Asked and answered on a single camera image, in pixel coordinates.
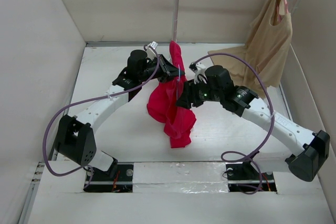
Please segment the blue wire hanger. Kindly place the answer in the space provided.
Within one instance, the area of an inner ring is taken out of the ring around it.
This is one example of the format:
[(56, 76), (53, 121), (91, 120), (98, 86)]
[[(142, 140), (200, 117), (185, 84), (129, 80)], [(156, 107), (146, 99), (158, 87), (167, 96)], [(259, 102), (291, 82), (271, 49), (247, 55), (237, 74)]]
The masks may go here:
[(178, 68), (178, 78), (176, 81), (176, 99), (178, 100), (181, 95), (181, 92), (183, 91), (183, 86), (181, 86), (182, 70), (180, 65), (177, 65), (177, 68)]

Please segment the red t-shirt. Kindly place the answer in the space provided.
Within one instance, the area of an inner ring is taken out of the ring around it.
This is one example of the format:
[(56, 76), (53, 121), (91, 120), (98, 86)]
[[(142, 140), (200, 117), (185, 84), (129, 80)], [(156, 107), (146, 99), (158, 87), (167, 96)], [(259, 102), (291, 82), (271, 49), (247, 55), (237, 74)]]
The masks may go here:
[[(180, 65), (184, 69), (180, 46), (170, 42), (169, 46), (172, 64)], [(166, 83), (159, 83), (149, 97), (147, 103), (148, 114), (156, 121), (164, 124), (164, 133), (170, 138), (171, 148), (184, 148), (191, 143), (190, 133), (196, 122), (195, 114), (188, 109), (175, 105), (177, 77)], [(181, 77), (181, 86), (187, 81), (185, 75)]]

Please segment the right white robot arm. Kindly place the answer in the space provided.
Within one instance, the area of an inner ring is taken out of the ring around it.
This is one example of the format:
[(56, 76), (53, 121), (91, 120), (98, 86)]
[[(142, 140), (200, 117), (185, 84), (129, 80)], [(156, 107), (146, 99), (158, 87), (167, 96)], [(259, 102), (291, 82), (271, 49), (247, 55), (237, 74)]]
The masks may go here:
[(257, 93), (245, 86), (236, 86), (227, 69), (219, 65), (205, 67), (193, 63), (195, 77), (184, 83), (176, 105), (185, 109), (199, 107), (205, 101), (219, 102), (222, 107), (258, 125), (279, 140), (289, 152), (257, 152), (243, 166), (243, 174), (255, 178), (262, 173), (290, 172), (297, 178), (311, 182), (329, 156), (330, 136), (325, 131), (313, 132), (270, 111)]

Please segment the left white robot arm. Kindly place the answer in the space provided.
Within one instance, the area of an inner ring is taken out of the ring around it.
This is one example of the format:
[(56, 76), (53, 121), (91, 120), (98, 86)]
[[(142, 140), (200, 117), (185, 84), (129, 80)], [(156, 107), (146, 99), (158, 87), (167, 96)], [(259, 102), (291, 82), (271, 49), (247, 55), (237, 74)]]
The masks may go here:
[(119, 73), (102, 99), (75, 116), (64, 115), (58, 125), (55, 149), (81, 167), (99, 170), (105, 180), (117, 175), (117, 159), (98, 150), (95, 133), (118, 108), (130, 102), (147, 80), (158, 79), (167, 83), (185, 72), (181, 64), (173, 65), (162, 54), (152, 49), (134, 50), (127, 66)]

